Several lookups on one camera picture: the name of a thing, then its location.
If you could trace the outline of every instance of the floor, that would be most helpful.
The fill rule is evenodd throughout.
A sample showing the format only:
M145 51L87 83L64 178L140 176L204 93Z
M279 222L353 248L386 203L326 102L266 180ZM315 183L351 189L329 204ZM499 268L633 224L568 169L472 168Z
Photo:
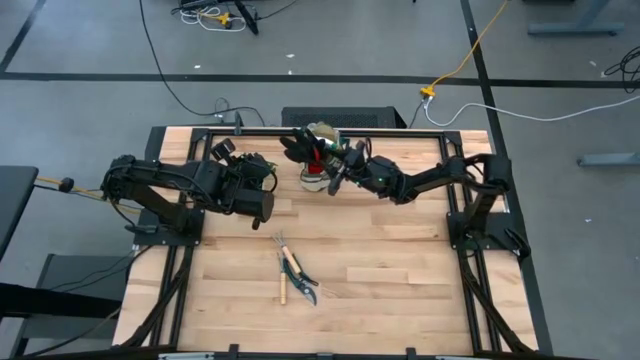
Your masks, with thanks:
M501 4L469 2L478 29ZM267 14L287 3L252 4ZM482 43L497 106L544 117L629 98L607 85L617 76L602 72L638 46L637 1L613 0L601 14L626 22L615 37L526 33L528 22L575 18L588 3L510 2ZM36 4L42 9L0 69L0 163L34 165L44 176L93 188L114 157L142 155L151 126L213 121L184 111L154 77L136 1L0 0L0 52ZM470 48L459 1L300 0L261 22L259 37L185 25L169 15L174 0L144 4L159 61L172 79L187 80L172 87L189 106L211 111L224 96L232 106L256 107L268 125L280 123L284 106L392 105L408 120L419 88L453 70ZM227 74L238 76L215 76ZM290 74L321 76L302 82ZM456 75L462 80L438 86L432 117L444 122L460 106L483 102L478 76L471 61ZM621 359L636 349L640 170L581 169L575 160L637 150L639 110L637 102L555 123L499 117L558 355ZM244 118L259 124L250 113ZM433 126L421 115L415 127ZM471 109L451 127L489 129L489 122L485 111ZM34 285L48 253L124 255L131 236L122 226L106 206L37 191L0 263L0 281ZM0 356L17 325L0 326ZM106 345L86 341L73 349L99 346Z

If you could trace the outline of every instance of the black cable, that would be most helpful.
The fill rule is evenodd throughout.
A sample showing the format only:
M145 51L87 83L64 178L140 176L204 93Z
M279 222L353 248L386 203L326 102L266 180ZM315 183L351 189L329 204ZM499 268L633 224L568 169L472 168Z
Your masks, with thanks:
M214 112L210 112L210 113L197 112L197 111L191 110L188 106L186 106L182 102L182 100L180 100L178 95L176 95L176 93L173 91L173 89L171 89L171 86L169 86L169 83L167 82L167 79L164 77L164 73L162 72L162 68L160 67L160 62L158 61L158 56L156 55L156 50L155 50L155 48L153 46L153 42L151 41L151 36L149 35L149 30L147 29L147 21L145 20L145 16L144 16L144 7L142 6L142 0L138 0L138 4L140 5L140 17L142 19L142 27L144 28L144 33L145 33L145 35L147 37L147 41L149 42L149 48L151 48L151 54L153 55L153 61L155 62L156 68L158 69L158 74L160 75L160 79L162 79L162 83L164 84L164 86L167 88L167 90L169 90L169 92L171 93L171 96L173 96L173 98L176 99L176 101L178 102L178 104L180 104L180 106L182 106L182 108L184 108L188 112L190 112L190 113L192 113L194 115L198 115L198 116L214 116L214 115L224 114L224 113L227 113L227 112L237 111L237 110L251 110L251 111L255 112L256 115L258 115L258 118L260 119L260 122L262 123L262 126L267 126L265 121L264 121L264 119L262 118L262 115L258 111L258 109L250 107L250 106L238 106L238 107L229 108L229 109L221 110L221 111L214 111Z
M213 106L213 110L215 112L219 112L220 111L220 110L218 110L218 102L220 100L222 100L224 102L224 104L226 105L226 108L224 109L224 111L229 110L229 108L231 107L231 104L229 104L229 100L223 98L222 96L216 99L216 102L214 103L214 106Z
M604 71L605 75L613 75L620 71L622 73L622 86L627 94L631 94L637 89L640 82L640 61L636 65L629 66L629 63L640 57L640 46L631 49L619 63L609 67Z
M182 263L178 268L178 271L173 275L173 279L169 283L166 292L162 294L162 296L158 299L156 304L153 306L147 317L144 319L142 324L138 326L138 328L134 331L133 335L122 344L121 347L132 347L132 346L140 346L146 339L147 335L155 326L155 323L158 321L158 318L162 316L164 313L164 309L167 307L171 298L176 293L178 288L182 286L182 283L185 281L185 274L188 273L189 267L191 266L191 261L187 260L187 257L182 259Z
M94 272L90 273L89 275L85 276L84 278L82 278L82 279L80 279L80 280L78 280L78 281L70 281L70 282L62 283L62 284L60 284L60 285L56 285L56 286L54 286L54 287L52 287L52 288L49 288L48 290L57 290L57 289L59 289L59 288L61 288L61 287L64 287L64 286L75 285L75 284L81 284L81 283L85 282L85 280L87 280L88 278L92 277L93 275L97 275L97 274L101 274L101 273L105 273L105 272L111 271L111 270L113 270L113 268L115 268L119 263L121 263L121 262L122 262L122 260L125 260L125 259L127 259L129 256L131 256L131 254L133 254L133 252L134 252L134 250L129 251L129 253L127 253L127 255L122 256L120 259L118 259L118 260L117 260L116 262L114 262L111 266L109 266L108 268L106 268L106 269L104 269L104 270L97 270L97 271L94 271Z
M420 104L418 104L418 107L416 108L416 111L413 113L413 117L411 118L411 123L409 123L409 126L407 127L407 129L411 129L411 127L413 126L413 123L416 121L416 118L418 117L418 111L420 111L420 108L422 107L422 103L424 103L424 100L420 101Z
M131 225L134 229L136 228L136 224L133 222L133 220L131 220L128 217L126 217L122 213L122 211L120 211L120 209L118 209L118 207L116 206L116 203L114 201L111 201L111 206L113 206L113 209L118 213L118 215L120 215L121 218L123 218L126 222L128 222L129 225Z
M273 176L273 186L271 187L271 190L269 190L269 192L274 192L276 191L276 188L278 188L278 177L276 176L276 172L273 170L270 170L271 172L271 176Z
M11 360L35 358L38 355L46 354L46 353L51 352L53 350L59 349L59 348L65 346L67 344L70 344L70 343L72 343L72 342L74 342L74 341L76 341L76 340L78 340L80 338L83 338L83 337L89 335L90 333L98 330L99 328L103 327L104 325L106 325L109 322L109 320L111 320L114 316L116 316L120 312L120 310L121 310L121 308L117 308L114 312L112 312L111 314L107 315L107 317L104 320L102 320L98 325L92 327L91 329L85 330L84 332L82 332L79 335L76 335L76 336L74 336L74 337L72 337L72 338L70 338L68 340L65 340L65 341L59 343L59 344L50 346L50 347L48 347L46 349L38 350L38 351L32 352L30 354L23 355L23 356L18 356L18 357L12 358Z
M484 173L482 172L482 170L480 170L480 168L478 167L478 165L476 165L476 164L471 164L471 166L473 166L474 168L476 168L476 170L478 170L478 172L480 173L480 175L484 176Z
M471 242L473 242L474 244L476 244L476 248L471 250L471 254L465 255L465 258L470 258L470 257L474 257L476 256L476 253L478 253L478 251L480 251L480 243L478 242L478 240L475 237L472 237Z
M290 2L288 5L285 5L285 6L281 7L280 9L278 9L278 10L276 10L276 11L272 12L271 14L269 14L269 15L267 15L267 16L261 16L261 17L256 18L256 21L264 20L264 19L268 19L268 18L272 17L273 15L276 15L276 14L278 14L279 12L281 12L281 11L284 11L284 10L288 9L290 6L292 6L293 4L295 4L295 3L297 3L297 2L298 2L298 0L293 0L293 1L292 1L292 2Z
M135 262L135 261L136 261L140 256L142 256L142 254L146 253L146 252L147 252L149 249L151 249L152 247L153 247L153 245L151 245L151 246L147 246L146 248L144 248L143 250L141 250L139 253L137 253L137 254L136 254L136 256L134 256L134 257L133 257L133 259L131 259L131 261L129 262L129 264L127 264L127 266L122 267L122 268L120 268L120 269L118 269L118 270L112 271L112 272L110 272L110 273L108 273L108 274L106 274L106 275L103 275L103 276L101 276L101 277L99 277L99 278L97 278L97 279L95 279L95 280L93 280L93 281L91 281L91 282L86 283L86 284L78 285L78 286L76 286L76 287L72 287L72 288L67 289L67 290L65 290L65 291L62 291L62 292L64 292L64 293L68 293L68 292L71 292L71 291L74 291L74 290L82 289L82 288L85 288L85 287L87 287L87 286L91 286L91 285L93 285L93 284L95 284L95 283L98 283L98 282L100 282L100 281L102 281L102 280L104 280L104 279L106 279L106 278L108 278L108 277L111 277L111 276L116 275L116 274L119 274L119 273L121 273L121 272L123 272L123 271L125 271L125 270L128 270L128 269L130 269L130 268L131 268L131 265L133 265L133 263L134 263L134 262Z
M42 186L42 185L38 185L38 184L33 184L34 187L37 187L38 189L44 189L44 190L51 190L51 191L55 191L58 192L60 190L50 187L50 186Z

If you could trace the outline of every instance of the wooden tabletop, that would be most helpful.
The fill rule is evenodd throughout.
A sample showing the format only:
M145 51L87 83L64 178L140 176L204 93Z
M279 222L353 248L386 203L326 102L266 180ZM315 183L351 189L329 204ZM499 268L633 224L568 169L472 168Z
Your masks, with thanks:
M486 132L460 133L465 156L491 152ZM188 127L167 128L160 161L184 163L190 134ZM277 137L231 140L238 154L258 152L277 164L275 207L258 231L251 230L249 217L207 212L179 350L227 351L235 343L243 352L403 354L414 347L418 354L472 353L444 188L402 206L346 182L335 197L311 193L301 188L301 167L284 157ZM410 174L441 161L433 139L374 137L372 143L374 154ZM494 211L502 209L500 202ZM281 230L305 272L320 282L315 307L291 283L287 304L280 305L278 248L271 235ZM133 264L114 344L126 340L156 302L166 252L153 248ZM506 251L484 254L496 307L522 341L537 348L517 259ZM476 308L489 348L477 301ZM172 313L170 304L162 343Z

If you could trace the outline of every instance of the metal stand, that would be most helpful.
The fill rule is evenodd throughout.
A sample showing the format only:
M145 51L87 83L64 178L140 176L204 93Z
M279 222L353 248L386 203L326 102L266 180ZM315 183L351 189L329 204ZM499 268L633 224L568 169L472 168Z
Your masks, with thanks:
M452 249L461 248L462 250L475 251L478 248L484 250L520 250L520 244L515 243L507 235L508 229L513 227L511 214L509 213L491 213L487 216L486 233L491 236L481 237L468 241L465 238L466 226L468 218L464 213L448 213L447 226L449 227L449 239Z
M594 24L600 11L607 6L609 0L591 0L591 6L587 12L576 22L570 23L542 23L529 24L529 35L571 35L571 34L598 34L608 33L617 35L624 30L624 23L601 23Z
M155 233L136 233L133 238L135 245L168 245L168 246L193 246L200 244L202 234L202 226L204 224L204 209L193 209L190 214L190 226L187 231L177 233L167 231L161 228L162 224L158 216L147 209L143 209L140 213L138 226L141 228L155 227L158 231Z
M578 158L578 166L630 166L640 165L640 153L591 154Z

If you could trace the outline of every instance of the power cord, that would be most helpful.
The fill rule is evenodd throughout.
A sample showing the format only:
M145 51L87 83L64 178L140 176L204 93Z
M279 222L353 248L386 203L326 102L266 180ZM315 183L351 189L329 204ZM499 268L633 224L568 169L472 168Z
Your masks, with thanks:
M613 75L617 72L622 73L622 86L627 94L631 94L637 89L637 83L640 82L640 61L636 61L635 69L629 67L629 63L640 58L640 46L631 49L619 63L611 66L604 71L605 75Z
M65 291L63 291L63 292L64 292L64 293L68 293L68 292L71 292L71 291L74 291L74 290L83 289L83 288L86 288L86 287L88 287L88 286L91 286L91 285L93 285L93 284L95 284L95 283L98 283L98 282L100 282L100 281L102 281L102 280L104 280L104 279L106 279L106 278L108 278L108 277L111 277L111 276L113 276L113 275L119 274L119 273L121 273L121 272L123 272L123 271L125 271L125 270L126 270L127 272L128 272L128 271L130 271L131 266L133 265L133 263L134 263L134 262L135 262L135 261L136 261L140 256L142 256L142 255L143 255L144 253L146 253L149 249L151 249L152 247L153 247L153 246L147 246L146 248L144 248L143 250L141 250L139 253L137 253L137 254L136 254L136 256L134 256L134 257L133 257L133 259L131 259L131 261L129 262L129 264L127 264L127 266L122 267L122 268L117 269L117 270L114 270L114 271L112 271L112 272L110 272L110 273L108 273L108 274L102 275L101 277L99 277L99 278L97 278L97 279L95 279L95 280L93 280L93 281L91 281L91 282L88 282L88 283L86 283L86 284L82 284L82 285L78 285L78 286L75 286L75 287L69 288L69 289L67 289L67 290L65 290Z
M89 335L90 333L100 329L101 327L105 326L109 322L109 320L113 319L114 316L118 315L120 310L121 310L121 308L117 308L114 312L112 312L111 314L107 315L107 317L104 320L102 320L98 325L96 325L96 326L92 327L91 329L88 329L88 330L82 332L81 334L78 334L78 335L76 335L76 336L74 336L74 337L72 337L72 338L70 338L68 340L65 340L65 341L63 341L63 342L61 342L59 344L50 346L50 347L48 347L46 349L38 350L38 351L32 352L30 354L23 355L23 356L18 356L18 357L15 357L15 358L11 358L11 360L31 359L31 358L34 358L34 357L36 357L38 355L46 354L46 353L51 352L53 350L59 349L59 348L65 346L65 345L68 345L68 344L70 344L70 343L72 343L72 342L74 342L74 341L76 341L78 339L81 339L81 338Z
M425 114L425 116L427 117L427 120L429 120L430 123L432 123L435 126L439 126L439 127L447 127L447 126L453 124L458 119L458 116L460 116L460 114L466 108L471 107L471 106L481 107L481 108L485 108L485 109L491 109L491 110L497 111L497 112L502 113L502 114L511 115L511 116L522 118L522 119L543 121L543 122L553 122L553 121L566 120L566 119L569 119L569 118L572 118L572 117L576 117L576 116L579 116L579 115L590 113L592 111L610 109L610 108L613 108L613 107L617 107L617 106L621 106L621 105L624 105L624 104L628 104L628 103L630 103L632 101L636 101L638 99L640 99L640 96L632 97L631 99L620 101L620 102L617 102L617 103L614 103L614 104L595 106L595 107L592 107L592 108L589 108L589 109L578 111L578 112L573 113L573 114L568 114L568 115L564 115L564 116L558 116L558 117L554 117L554 118L538 118L538 117L535 117L535 116L522 115L522 114L514 113L514 112L511 112L511 111L498 109L496 107L488 106L488 105L484 105L484 104L469 103L469 104L466 104L465 106L463 106L462 108L460 108L460 110L458 110L458 112L453 116L453 118L451 120L447 121L446 123L438 123L438 122L434 121L431 118L431 116L429 116L429 105L431 105L431 102L433 101L433 97L429 96L429 98L427 99L427 103L424 104L424 114Z
M502 14L502 12L504 11L504 9L507 7L508 4L509 4L509 0L504 0L504 2L502 3L502 6L500 6L500 8L496 12L496 14L493 16L493 19L491 19L491 21L489 21L489 24L487 24L487 26L484 28L484 30L482 30L482 32L478 36L478 39L476 39L476 42L471 47L471 50L469 50L469 53L467 53L467 56L465 56L464 60L462 60L462 63L460 63L460 66L458 66L457 69L455 69L454 71L452 71L452 72L450 72L448 74L444 74L444 75L440 76L439 78L436 79L436 81L432 82L431 85L420 89L420 94L422 95L423 99L418 104L418 107L416 108L416 111L413 113L413 118L411 119L411 123L409 123L409 127L408 127L409 129L411 129L413 127L413 123L416 121L416 117L418 116L418 111L420 110L420 107L424 105L425 99L434 98L436 96L436 91L435 91L436 85L440 81L459 73L460 70L462 70L464 68L464 66L467 64L469 59L471 59L471 55L473 55L473 53L476 51L476 48L478 47L478 45L480 45L480 40L482 40L482 38L484 38L484 35L491 28L493 23L496 22L498 17L500 17L500 15Z
M178 97L178 95L176 95L176 93L173 91L173 89L171 89L171 86L169 86L169 83L167 82L167 79L164 76L164 73L162 72L162 68L160 67L160 62L158 61L158 56L156 55L156 50L153 46L153 42L151 41L151 36L149 35L149 29L147 29L147 21L145 19L144 16L144 6L142 5L142 0L138 0L138 4L140 5L140 18L142 19L142 27L144 28L144 33L147 37L147 42L149 42L149 48L151 48L151 54L153 55L153 61L156 64L156 68L158 69L158 74L160 75L160 78L162 79L162 83L164 84L164 86L167 88L167 90L169 90L169 93L171 93L171 96L173 96L173 98L178 102L178 104L180 104L180 106L182 106L183 109L187 110L188 112L194 114L194 115L198 115L198 116L215 116L215 115L220 115L220 114L224 114L227 112L231 112L231 111L240 111L240 110L250 110L256 113L256 115L258 115L258 118L260 119L260 122L262 123L262 126L266 126L266 123L264 121L264 119L262 118L262 115L260 114L260 112L258 111L258 109L254 108L254 107L250 107L250 106L238 106L238 107L234 107L234 108L229 108L226 110L220 110L220 111L213 111L210 113L201 113L198 111L194 111L192 109L190 109L188 106L186 106L182 100L180 100L180 98Z
M280 12L282 12L282 11L286 10L286 9L288 9L289 7L291 7L293 4L297 3L298 1L299 1L299 0L293 0L293 1L292 1L292 2L290 2L288 5L285 5L285 6L281 7L280 9L278 9L278 10L276 10L276 11L272 12L271 14L269 14L269 15L267 15L267 16L257 17L257 18L256 18L256 21L264 20L264 19L268 19L268 18L270 18L270 17L272 17L272 16L274 16L274 15L276 15L276 14L278 14L278 13L280 13Z
M80 286L76 286L76 287L72 287L72 288L69 288L69 289L64 290L64 291L62 291L62 292L63 292L63 293L68 293L68 292L71 292L71 291L73 291L73 290L78 290L78 289L85 288L85 287L90 286L90 285L93 285L93 284L95 284L95 283L97 283L97 282L99 282L99 281L102 281L102 280L104 280L104 279L106 279L106 278L108 278L108 277L111 277L111 276L113 276L113 275L115 275L115 274L118 274L118 273L120 273L120 272L122 272L122 271L124 271L124 270L126 270L126 269L129 269L129 268L131 268L131 266L133 265L133 263L134 263L134 262L135 262L135 261L136 261L140 256L142 256L142 254L144 254L145 252L149 251L149 249L151 249L151 248L152 248L152 246L147 246L146 248L142 249L139 253L137 253L137 254L133 257L133 259L131 259L131 261L127 264L127 266L125 266L125 267L123 267L123 268L120 268L120 269L118 269L118 270L115 270L115 271L113 271L113 272L110 272L110 273L108 273L108 274L106 274L106 275L104 275L104 276L101 276L101 277L99 277L99 278L97 278L97 279L95 279L95 280L93 280L93 281L91 281L91 282L89 282L89 283L86 283L86 284L83 284L83 285L80 285ZM82 278L82 279L80 279L80 280L77 280L77 281L71 281L71 282L66 282L66 283L62 283L62 284L56 285L56 286L54 286L54 287L52 287L52 288L50 288L50 289L48 289L48 290L58 290L59 288L62 288L62 287L65 287L65 286L76 285L76 284L82 284L83 282L85 282L86 280L88 280L90 277L92 277L92 276L94 276L94 275L98 275L98 274L106 273L106 272L109 272L109 271L113 270L113 269L114 269L116 266L118 266L118 264L120 264L122 261L124 261L124 260L128 259L128 258L131 256L131 254L133 254L134 252L135 252L135 250L131 250L127 255L125 255L125 256L123 256L123 257L121 257L120 259L118 259L117 261L115 261L111 266L109 266L109 267L108 267L108 268L106 268L106 269L94 271L94 272L92 272L92 273L88 274L87 276L83 277L83 278Z
M502 6L500 6L500 9L498 9L498 12L495 14L493 19L491 19L491 21L489 21L489 24L487 24L487 26L484 28L484 30L482 30L482 32L480 33L480 36L478 36L478 39L473 44L473 46L471 47L471 50L469 51L467 56L464 58L464 60L462 60L462 63L460 64L460 66L458 66L458 68L456 70L454 70L454 71L452 71L452 72L450 72L448 74L440 76L438 79L436 79L436 81L432 82L431 85L420 89L420 93L422 94L422 96L424 96L424 97L428 97L428 96L435 97L436 96L436 92L435 92L436 84L438 84L440 81L442 81L442 80L444 80L444 79L446 79L448 77L451 77L451 76L459 73L460 70L462 70L462 68L469 61L469 59L471 59L471 55L473 55L474 51L476 51L476 48L480 44L480 40L482 40L484 35L487 33L487 30L489 30L489 28L491 28L491 25L493 25L493 23L498 19L498 17L500 17L500 14L502 14L502 11L504 11L504 9L507 7L507 4L509 4L509 0L504 0L504 2L502 3Z
M111 200L111 206L113 206L113 210L115 210L116 213L118 213L118 215L120 215L120 217L124 219L124 221L129 223L132 229L137 228L133 220L129 219L125 214L122 213L122 211L120 211L120 209L118 208L118 204L115 201Z

